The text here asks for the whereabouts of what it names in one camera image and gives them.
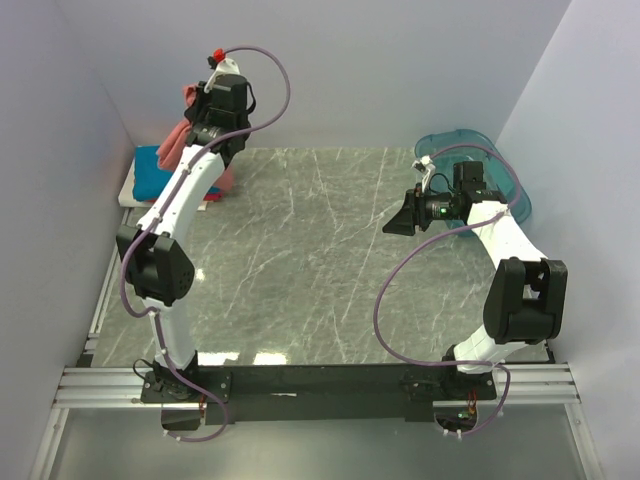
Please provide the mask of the salmon pink t shirt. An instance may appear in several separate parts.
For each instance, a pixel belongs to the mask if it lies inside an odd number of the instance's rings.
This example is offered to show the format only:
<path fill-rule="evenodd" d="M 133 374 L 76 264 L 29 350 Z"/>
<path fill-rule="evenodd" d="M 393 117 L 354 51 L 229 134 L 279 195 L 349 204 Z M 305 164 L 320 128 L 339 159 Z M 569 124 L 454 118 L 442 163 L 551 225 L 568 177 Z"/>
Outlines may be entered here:
<path fill-rule="evenodd" d="M 191 123 L 183 117 L 179 123 L 169 133 L 163 143 L 156 151 L 157 164 L 161 170 L 174 171 L 178 166 L 182 151 L 186 146 L 186 138 L 191 129 Z M 225 171 L 221 177 L 213 184 L 221 192 L 229 192 L 234 182 L 233 171 Z"/>

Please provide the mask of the aluminium frame rail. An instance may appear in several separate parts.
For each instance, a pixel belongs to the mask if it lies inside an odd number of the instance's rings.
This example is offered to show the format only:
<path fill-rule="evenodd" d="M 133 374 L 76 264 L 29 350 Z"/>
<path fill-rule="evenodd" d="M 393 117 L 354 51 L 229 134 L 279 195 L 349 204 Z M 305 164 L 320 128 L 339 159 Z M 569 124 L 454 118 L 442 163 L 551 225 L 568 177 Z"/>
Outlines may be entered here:
<path fill-rule="evenodd" d="M 412 247 L 383 235 L 383 212 L 320 207 L 260 214 L 213 208 L 186 240 L 196 265 L 193 331 L 207 364 L 365 363 L 386 359 L 370 315 L 379 285 Z M 97 362 L 60 380 L 37 479 L 599 479 L 603 475 L 568 366 L 539 352 L 512 369 L 508 404 L 458 440 L 399 419 L 258 422 L 215 440 L 163 435 L 142 405 L 131 361 L 148 325 L 101 299 Z"/>

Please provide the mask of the folded blue t shirt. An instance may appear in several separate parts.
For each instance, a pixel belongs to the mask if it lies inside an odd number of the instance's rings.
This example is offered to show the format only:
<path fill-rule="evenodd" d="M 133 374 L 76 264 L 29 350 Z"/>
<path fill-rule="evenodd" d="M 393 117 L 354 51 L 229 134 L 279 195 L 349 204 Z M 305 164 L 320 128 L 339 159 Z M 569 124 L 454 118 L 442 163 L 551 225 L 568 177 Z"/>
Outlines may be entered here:
<path fill-rule="evenodd" d="M 133 160 L 133 199 L 139 202 L 155 202 L 170 180 L 172 173 L 158 167 L 158 145 L 139 146 L 135 150 Z M 204 201 L 219 200 L 228 192 L 234 183 L 231 169 L 214 183 L 203 197 Z"/>

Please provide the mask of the black base beam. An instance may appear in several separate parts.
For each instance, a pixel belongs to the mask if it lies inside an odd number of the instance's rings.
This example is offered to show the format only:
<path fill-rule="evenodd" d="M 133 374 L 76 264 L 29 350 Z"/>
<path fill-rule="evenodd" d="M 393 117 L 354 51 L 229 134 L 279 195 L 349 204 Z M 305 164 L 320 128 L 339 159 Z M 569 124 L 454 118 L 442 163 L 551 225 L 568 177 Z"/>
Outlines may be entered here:
<path fill-rule="evenodd" d="M 168 369 L 145 375 L 143 405 L 188 405 L 208 425 L 401 418 L 430 422 L 438 402 L 494 400 L 490 374 L 399 364 L 201 366 L 185 386 Z"/>

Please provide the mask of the teal plastic bin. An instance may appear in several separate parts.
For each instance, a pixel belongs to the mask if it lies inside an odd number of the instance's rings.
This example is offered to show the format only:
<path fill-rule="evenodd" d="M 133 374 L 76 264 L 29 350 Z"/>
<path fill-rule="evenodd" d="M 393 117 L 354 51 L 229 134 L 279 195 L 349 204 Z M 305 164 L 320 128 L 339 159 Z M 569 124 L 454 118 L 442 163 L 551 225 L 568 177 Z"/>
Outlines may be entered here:
<path fill-rule="evenodd" d="M 524 188 L 485 135 L 470 129 L 427 135 L 416 143 L 414 153 L 416 159 L 429 155 L 437 168 L 425 194 L 452 193 L 464 200 L 463 220 L 443 221 L 448 228 L 475 224 L 477 220 L 469 218 L 471 208 L 481 202 L 501 203 L 518 224 L 531 214 Z M 422 193 L 420 180 L 407 192 Z"/>

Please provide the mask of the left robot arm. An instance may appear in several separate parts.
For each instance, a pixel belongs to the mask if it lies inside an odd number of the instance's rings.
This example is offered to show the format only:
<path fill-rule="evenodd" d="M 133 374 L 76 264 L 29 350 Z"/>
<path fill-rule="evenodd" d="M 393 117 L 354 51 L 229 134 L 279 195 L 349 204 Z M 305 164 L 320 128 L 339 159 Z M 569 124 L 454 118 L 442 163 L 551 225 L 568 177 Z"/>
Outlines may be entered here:
<path fill-rule="evenodd" d="M 182 244 L 201 201 L 244 149 L 254 108 L 251 84 L 240 74 L 199 83 L 185 112 L 185 145 L 175 171 L 139 223 L 121 226 L 116 236 L 120 285 L 132 286 L 142 306 L 135 309 L 127 297 L 122 304 L 132 317 L 149 317 L 156 348 L 154 373 L 179 402 L 193 399 L 200 388 L 185 300 L 195 267 Z"/>

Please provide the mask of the white board under stack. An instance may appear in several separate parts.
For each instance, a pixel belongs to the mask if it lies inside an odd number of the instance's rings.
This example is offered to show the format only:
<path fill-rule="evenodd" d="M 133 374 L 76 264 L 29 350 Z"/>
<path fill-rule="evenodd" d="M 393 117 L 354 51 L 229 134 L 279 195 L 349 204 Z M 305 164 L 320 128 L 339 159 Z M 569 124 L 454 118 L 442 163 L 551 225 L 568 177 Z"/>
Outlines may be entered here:
<path fill-rule="evenodd" d="M 132 163 L 126 175 L 124 184 L 118 194 L 121 207 L 149 207 L 149 199 L 158 198 L 171 179 L 172 173 L 152 168 L 138 170 Z"/>

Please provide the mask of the folded magenta t shirt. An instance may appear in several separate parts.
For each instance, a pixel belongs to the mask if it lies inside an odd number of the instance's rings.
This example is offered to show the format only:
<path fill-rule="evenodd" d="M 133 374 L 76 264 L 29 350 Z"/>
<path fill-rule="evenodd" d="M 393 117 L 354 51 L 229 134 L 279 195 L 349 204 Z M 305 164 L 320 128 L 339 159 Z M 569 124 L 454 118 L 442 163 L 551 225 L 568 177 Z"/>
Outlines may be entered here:
<path fill-rule="evenodd" d="M 217 202 L 221 200 L 223 197 L 223 193 L 221 191 L 209 191 L 203 198 L 205 202 Z"/>

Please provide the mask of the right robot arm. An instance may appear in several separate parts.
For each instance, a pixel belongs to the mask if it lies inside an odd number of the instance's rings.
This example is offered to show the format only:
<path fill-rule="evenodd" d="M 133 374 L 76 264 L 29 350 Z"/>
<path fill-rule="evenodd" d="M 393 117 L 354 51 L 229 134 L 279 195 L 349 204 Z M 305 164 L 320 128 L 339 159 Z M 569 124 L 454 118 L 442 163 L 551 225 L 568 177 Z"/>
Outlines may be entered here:
<path fill-rule="evenodd" d="M 460 399 L 473 388 L 473 375 L 488 373 L 510 354 L 558 336 L 568 269 L 531 243 L 511 214 L 507 197 L 485 182 L 482 162 L 456 163 L 453 182 L 443 193 L 430 188 L 437 174 L 430 157 L 413 166 L 422 178 L 406 192 L 384 232 L 412 236 L 434 221 L 457 221 L 457 232 L 473 233 L 495 268 L 481 326 L 453 347 L 444 360 L 449 368 L 438 377 L 442 393 Z"/>

